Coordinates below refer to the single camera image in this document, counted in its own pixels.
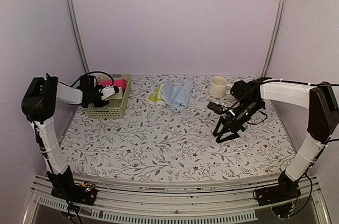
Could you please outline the pink towel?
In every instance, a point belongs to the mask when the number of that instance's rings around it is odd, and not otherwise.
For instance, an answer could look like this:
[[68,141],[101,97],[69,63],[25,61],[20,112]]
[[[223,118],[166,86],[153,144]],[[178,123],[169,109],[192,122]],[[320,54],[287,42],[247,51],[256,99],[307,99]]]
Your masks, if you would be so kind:
[[114,80],[104,80],[104,81],[99,81],[99,85],[103,87],[116,86],[116,87],[121,87],[123,90],[125,90],[127,87],[127,81],[122,78],[114,79]]

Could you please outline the cream towel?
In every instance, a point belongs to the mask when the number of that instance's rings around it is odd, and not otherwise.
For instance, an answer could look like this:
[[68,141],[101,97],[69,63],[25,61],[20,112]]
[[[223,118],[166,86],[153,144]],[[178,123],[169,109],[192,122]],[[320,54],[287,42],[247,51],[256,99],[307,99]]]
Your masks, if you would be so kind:
[[99,74],[96,76],[96,78],[98,82],[106,82],[106,81],[112,82],[112,78],[105,74]]

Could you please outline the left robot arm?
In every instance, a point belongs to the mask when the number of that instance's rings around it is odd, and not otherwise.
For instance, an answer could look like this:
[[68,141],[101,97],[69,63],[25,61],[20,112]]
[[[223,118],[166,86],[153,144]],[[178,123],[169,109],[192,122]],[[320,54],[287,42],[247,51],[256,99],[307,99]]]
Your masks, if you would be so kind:
[[103,107],[108,104],[104,96],[104,87],[100,85],[92,73],[86,73],[76,80],[78,86],[66,85],[57,76],[46,74],[35,77],[31,81],[22,100],[23,114],[29,121],[35,140],[44,157],[47,175],[54,189],[68,200],[79,194],[74,183],[73,174],[61,153],[56,136],[54,114],[56,102],[62,101],[70,105]]

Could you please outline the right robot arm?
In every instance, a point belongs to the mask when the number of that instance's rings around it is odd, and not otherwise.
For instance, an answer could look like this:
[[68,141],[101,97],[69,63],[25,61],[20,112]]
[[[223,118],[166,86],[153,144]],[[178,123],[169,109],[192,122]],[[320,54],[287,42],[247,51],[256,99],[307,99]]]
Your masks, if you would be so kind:
[[274,103],[289,139],[297,151],[279,176],[274,196],[286,200],[294,193],[300,178],[316,161],[338,127],[338,84],[306,83],[261,77],[233,84],[231,96],[236,100],[226,107],[210,102],[207,107],[220,116],[213,132],[217,143],[239,138],[245,123]]

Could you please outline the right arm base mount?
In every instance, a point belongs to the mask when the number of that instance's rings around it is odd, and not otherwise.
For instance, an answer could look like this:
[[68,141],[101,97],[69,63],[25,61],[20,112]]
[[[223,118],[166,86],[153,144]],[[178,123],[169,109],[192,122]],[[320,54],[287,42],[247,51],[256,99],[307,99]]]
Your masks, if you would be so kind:
[[282,190],[278,185],[260,186],[253,191],[253,198],[258,202],[259,206],[277,204],[272,207],[273,214],[280,218],[289,218],[296,207],[301,196],[298,186],[294,186],[290,190]]

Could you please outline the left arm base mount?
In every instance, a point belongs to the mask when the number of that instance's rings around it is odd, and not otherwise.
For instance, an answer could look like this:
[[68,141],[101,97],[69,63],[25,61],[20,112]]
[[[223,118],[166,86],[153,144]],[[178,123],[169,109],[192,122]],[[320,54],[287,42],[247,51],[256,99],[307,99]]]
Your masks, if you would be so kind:
[[58,183],[53,186],[51,195],[67,202],[93,206],[97,196],[97,189],[88,190],[87,187],[82,185]]

